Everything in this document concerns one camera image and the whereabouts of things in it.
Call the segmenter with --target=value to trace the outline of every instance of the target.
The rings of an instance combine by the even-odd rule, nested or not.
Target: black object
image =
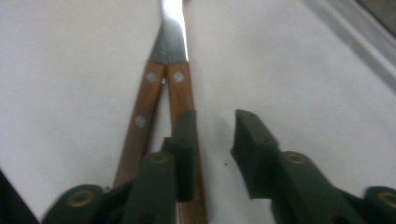
[[[253,113],[236,111],[232,154],[252,199],[272,199],[279,224],[396,223],[396,190],[368,188],[364,199],[335,188],[305,155],[282,152]]]
[[[0,223],[38,224],[37,219],[0,170]]]
[[[52,206],[43,224],[175,223],[176,201],[192,200],[195,136],[195,111],[181,114],[162,150],[145,156],[134,182],[107,193],[94,185],[70,189]]]

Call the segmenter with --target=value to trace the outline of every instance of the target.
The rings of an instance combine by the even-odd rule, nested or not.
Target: metal blade
[[[161,0],[163,21],[150,60],[157,63],[188,61],[182,0]]]

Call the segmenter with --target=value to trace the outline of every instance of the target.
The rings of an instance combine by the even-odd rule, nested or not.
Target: wooden handle
[[[167,75],[172,127],[175,127],[179,114],[194,109],[189,64],[177,63],[169,65]],[[199,150],[197,151],[195,170],[194,199],[190,203],[178,204],[181,224],[207,224],[204,181]]]
[[[149,136],[163,85],[166,66],[147,62],[134,103],[134,112],[120,157],[113,188],[136,177],[141,159],[149,147]]]

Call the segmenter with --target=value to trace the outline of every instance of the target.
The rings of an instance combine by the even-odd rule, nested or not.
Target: white surface
[[[210,223],[273,222],[229,153],[236,108],[335,186],[396,188],[395,94],[305,4],[196,0],[185,18]],[[0,22],[0,166],[42,218],[75,185],[111,185],[159,3],[3,0]],[[166,94],[159,109],[155,149]]]

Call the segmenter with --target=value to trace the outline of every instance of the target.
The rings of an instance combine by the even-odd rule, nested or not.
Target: brass rivet
[[[378,193],[378,198],[392,208],[396,208],[396,194],[388,191]]]
[[[81,207],[91,203],[95,198],[95,194],[90,190],[81,190],[72,194],[68,200],[67,205],[70,207]]]
[[[299,155],[299,154],[288,154],[286,158],[296,164],[303,164],[305,163],[305,157]]]
[[[149,159],[151,162],[154,162],[154,163],[165,163],[166,161],[168,161],[168,157],[163,154],[153,155]]]

